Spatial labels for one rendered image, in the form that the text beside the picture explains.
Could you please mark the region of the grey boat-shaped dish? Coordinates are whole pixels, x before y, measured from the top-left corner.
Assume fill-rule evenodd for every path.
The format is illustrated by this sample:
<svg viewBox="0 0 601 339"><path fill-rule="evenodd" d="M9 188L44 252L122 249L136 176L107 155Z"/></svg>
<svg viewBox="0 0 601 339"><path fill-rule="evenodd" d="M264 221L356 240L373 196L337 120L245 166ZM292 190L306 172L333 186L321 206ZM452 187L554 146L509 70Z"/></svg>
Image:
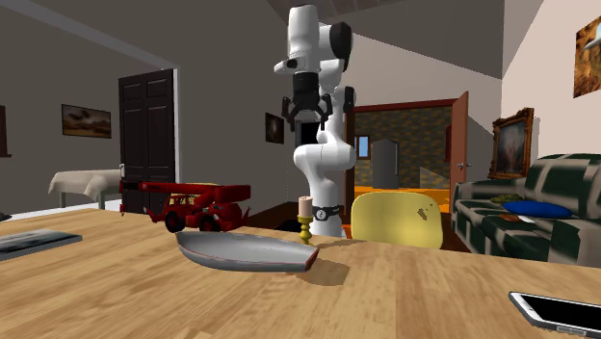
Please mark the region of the grey boat-shaped dish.
<svg viewBox="0 0 601 339"><path fill-rule="evenodd" d="M318 257L316 247L235 232L180 231L180 251L198 265L235 272L307 272Z"/></svg>

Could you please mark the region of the orange unframed wall picture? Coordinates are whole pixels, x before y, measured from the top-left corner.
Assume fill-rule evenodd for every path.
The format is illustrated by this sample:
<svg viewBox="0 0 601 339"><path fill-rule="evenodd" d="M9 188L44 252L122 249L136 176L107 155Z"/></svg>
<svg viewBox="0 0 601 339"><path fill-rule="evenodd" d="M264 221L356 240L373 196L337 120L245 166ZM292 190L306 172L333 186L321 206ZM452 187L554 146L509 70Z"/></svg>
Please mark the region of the orange unframed wall picture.
<svg viewBox="0 0 601 339"><path fill-rule="evenodd" d="M576 33L573 97L601 90L601 15Z"/></svg>

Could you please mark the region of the white tablet with black screen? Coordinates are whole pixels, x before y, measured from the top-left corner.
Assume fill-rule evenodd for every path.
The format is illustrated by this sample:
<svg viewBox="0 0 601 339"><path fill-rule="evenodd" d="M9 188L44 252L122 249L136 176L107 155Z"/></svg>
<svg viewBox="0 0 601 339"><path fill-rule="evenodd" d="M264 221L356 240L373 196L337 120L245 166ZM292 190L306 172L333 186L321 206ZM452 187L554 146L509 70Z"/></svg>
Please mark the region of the white tablet with black screen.
<svg viewBox="0 0 601 339"><path fill-rule="evenodd" d="M532 325L601 339L601 305L510 291L509 300Z"/></svg>

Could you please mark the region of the yellow chair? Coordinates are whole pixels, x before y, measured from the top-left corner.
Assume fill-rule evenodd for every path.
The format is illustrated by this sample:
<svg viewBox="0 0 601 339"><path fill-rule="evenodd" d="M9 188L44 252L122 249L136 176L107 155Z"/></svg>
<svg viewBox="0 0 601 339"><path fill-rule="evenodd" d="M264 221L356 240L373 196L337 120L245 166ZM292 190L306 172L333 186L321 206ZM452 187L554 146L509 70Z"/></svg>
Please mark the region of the yellow chair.
<svg viewBox="0 0 601 339"><path fill-rule="evenodd" d="M441 212L435 200L409 192L374 192L359 196L351 211L356 240L440 249Z"/></svg>

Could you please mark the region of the gold framed wall picture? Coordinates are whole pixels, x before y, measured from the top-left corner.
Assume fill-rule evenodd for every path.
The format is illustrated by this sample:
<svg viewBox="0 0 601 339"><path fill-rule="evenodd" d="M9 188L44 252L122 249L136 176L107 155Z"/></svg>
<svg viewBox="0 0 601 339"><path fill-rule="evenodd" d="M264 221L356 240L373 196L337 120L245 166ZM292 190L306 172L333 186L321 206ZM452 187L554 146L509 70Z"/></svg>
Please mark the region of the gold framed wall picture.
<svg viewBox="0 0 601 339"><path fill-rule="evenodd" d="M526 177L531 163L534 109L524 108L493 125L493 156L490 179Z"/></svg>

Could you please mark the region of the grey flat book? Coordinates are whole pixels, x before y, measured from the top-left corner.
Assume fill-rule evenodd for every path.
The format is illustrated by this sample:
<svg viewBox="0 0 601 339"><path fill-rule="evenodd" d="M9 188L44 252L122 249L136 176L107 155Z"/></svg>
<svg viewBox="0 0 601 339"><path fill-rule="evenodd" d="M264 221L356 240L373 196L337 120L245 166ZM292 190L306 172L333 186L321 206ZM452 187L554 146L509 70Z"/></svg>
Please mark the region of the grey flat book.
<svg viewBox="0 0 601 339"><path fill-rule="evenodd" d="M0 262L82 240L82 235L52 229L36 229L0 236Z"/></svg>

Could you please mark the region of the red toy crane truck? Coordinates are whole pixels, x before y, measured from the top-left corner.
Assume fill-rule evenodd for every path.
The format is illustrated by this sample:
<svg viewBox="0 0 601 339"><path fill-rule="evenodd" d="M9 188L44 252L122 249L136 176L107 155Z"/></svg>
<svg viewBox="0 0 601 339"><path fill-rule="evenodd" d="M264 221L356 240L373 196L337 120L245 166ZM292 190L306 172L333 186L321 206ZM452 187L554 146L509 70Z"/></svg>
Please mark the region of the red toy crane truck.
<svg viewBox="0 0 601 339"><path fill-rule="evenodd" d="M226 232L244 226L249 209L242 213L239 201L250 199L250 185L217 185L119 181L119 191L170 194L160 214L144 208L153 222L164 222L171 233L185 227Z"/></svg>

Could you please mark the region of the table with beige cloth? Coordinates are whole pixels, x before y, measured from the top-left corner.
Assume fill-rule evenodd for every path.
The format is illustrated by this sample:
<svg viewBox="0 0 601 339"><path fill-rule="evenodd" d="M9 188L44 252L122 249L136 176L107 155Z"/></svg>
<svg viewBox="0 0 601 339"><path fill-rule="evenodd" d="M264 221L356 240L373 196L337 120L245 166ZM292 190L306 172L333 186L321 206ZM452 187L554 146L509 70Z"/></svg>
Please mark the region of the table with beige cloth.
<svg viewBox="0 0 601 339"><path fill-rule="evenodd" d="M106 196L119 193L119 169L68 170L57 172L50 181L48 193L59 195L59 205L65 208L65 195L85 195L105 209Z"/></svg>

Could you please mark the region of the candle on gold candlestick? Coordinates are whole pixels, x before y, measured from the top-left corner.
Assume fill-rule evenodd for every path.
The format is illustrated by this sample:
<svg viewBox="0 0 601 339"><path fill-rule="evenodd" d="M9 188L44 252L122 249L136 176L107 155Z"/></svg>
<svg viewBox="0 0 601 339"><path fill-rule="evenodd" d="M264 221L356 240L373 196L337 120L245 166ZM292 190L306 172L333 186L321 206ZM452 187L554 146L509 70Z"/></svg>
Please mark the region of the candle on gold candlestick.
<svg viewBox="0 0 601 339"><path fill-rule="evenodd" d="M310 224L313 221L313 213L312 213L312 197L311 196L300 196L299 200L299 209L297 219L300 223L300 239L305 245L309 245L309 240L312 237L310 232Z"/></svg>

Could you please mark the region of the brown landscape wall picture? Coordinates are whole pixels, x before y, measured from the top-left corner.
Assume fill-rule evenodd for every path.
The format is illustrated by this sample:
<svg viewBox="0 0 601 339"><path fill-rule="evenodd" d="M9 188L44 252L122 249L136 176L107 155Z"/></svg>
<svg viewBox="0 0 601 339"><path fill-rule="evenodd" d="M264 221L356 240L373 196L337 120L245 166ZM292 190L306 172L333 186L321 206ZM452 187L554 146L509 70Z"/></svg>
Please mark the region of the brown landscape wall picture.
<svg viewBox="0 0 601 339"><path fill-rule="evenodd" d="M111 113L63 104L62 131L65 136L111 139Z"/></svg>

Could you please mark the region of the brown open door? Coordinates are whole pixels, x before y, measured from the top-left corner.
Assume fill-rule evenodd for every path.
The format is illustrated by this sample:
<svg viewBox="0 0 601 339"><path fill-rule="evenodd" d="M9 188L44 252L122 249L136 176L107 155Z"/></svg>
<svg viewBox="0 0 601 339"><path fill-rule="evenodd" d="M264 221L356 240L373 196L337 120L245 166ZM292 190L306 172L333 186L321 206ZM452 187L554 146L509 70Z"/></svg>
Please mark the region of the brown open door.
<svg viewBox="0 0 601 339"><path fill-rule="evenodd" d="M452 107L450 153L450 202L454 202L457 183L466 179L469 92L464 92Z"/></svg>

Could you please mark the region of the green striped sofa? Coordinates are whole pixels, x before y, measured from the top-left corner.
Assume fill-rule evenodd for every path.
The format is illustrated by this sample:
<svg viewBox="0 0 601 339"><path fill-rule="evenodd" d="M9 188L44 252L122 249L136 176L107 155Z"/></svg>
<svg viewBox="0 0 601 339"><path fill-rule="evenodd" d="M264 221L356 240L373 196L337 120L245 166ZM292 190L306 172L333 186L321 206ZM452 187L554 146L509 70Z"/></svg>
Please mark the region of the green striped sofa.
<svg viewBox="0 0 601 339"><path fill-rule="evenodd" d="M566 218L512 213L502 195L566 208ZM601 268L601 154L553 154L522 178L455 186L451 227L471 251Z"/></svg>

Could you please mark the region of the dark panelled door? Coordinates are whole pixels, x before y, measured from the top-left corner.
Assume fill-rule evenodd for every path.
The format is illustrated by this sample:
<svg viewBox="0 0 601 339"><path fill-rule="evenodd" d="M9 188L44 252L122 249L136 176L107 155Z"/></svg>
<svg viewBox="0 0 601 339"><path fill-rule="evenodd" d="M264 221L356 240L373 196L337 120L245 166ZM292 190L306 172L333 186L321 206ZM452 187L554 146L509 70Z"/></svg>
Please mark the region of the dark panelled door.
<svg viewBox="0 0 601 339"><path fill-rule="evenodd" d="M121 201L126 212L162 212L167 195L141 192L140 182L175 181L173 71L159 70L118 80Z"/></svg>

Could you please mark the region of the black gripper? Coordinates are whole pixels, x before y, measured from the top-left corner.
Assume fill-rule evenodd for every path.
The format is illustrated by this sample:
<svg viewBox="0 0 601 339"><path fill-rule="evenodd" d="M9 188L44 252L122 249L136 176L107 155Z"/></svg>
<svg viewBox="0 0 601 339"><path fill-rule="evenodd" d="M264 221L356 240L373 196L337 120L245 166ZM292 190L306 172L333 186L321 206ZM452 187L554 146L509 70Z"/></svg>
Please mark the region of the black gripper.
<svg viewBox="0 0 601 339"><path fill-rule="evenodd" d="M325 130L325 123L332 114L332 102L329 93L319 95L319 77L315 72L298 72L293 75L293 100L282 97L281 116L290 125L290 131L296 129L295 117L298 111L314 111L320 117L320 127Z"/></svg>

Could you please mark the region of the small dark wall picture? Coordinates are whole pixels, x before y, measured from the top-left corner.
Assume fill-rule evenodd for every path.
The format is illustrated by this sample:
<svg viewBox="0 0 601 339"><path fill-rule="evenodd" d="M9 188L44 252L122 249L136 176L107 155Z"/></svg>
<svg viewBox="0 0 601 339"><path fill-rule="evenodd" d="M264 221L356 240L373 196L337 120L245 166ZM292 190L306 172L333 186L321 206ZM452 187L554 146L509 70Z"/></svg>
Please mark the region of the small dark wall picture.
<svg viewBox="0 0 601 339"><path fill-rule="evenodd" d="M265 114L265 138L267 143L284 144L284 119L270 113Z"/></svg>

